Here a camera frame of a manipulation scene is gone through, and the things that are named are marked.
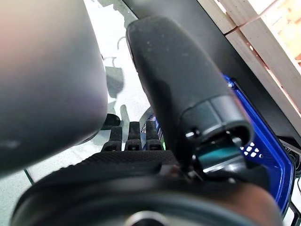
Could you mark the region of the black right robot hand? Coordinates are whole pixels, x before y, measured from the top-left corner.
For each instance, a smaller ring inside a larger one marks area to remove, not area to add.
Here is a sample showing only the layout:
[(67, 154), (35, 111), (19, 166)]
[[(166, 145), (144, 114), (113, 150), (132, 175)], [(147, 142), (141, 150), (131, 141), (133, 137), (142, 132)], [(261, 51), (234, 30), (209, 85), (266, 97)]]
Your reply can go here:
[(166, 150), (102, 150), (30, 187), (13, 226), (280, 226), (265, 166), (241, 148), (252, 122), (208, 54), (173, 20), (127, 28)]

